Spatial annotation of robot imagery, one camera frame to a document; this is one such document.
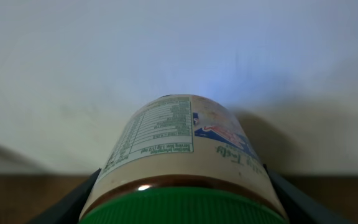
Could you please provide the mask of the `green lid jar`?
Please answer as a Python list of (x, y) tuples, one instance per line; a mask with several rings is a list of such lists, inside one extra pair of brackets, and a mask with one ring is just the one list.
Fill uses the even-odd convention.
[(197, 95), (168, 95), (129, 120), (80, 223), (288, 223), (237, 118)]

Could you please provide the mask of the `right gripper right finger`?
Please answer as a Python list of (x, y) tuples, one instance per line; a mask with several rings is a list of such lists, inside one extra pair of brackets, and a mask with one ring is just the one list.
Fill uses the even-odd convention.
[(290, 223), (351, 224), (327, 209), (263, 164)]

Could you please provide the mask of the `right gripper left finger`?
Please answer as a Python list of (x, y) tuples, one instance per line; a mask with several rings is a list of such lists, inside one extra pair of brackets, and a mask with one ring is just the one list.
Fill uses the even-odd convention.
[(77, 224), (101, 169), (92, 173), (82, 184), (46, 209), (27, 224)]

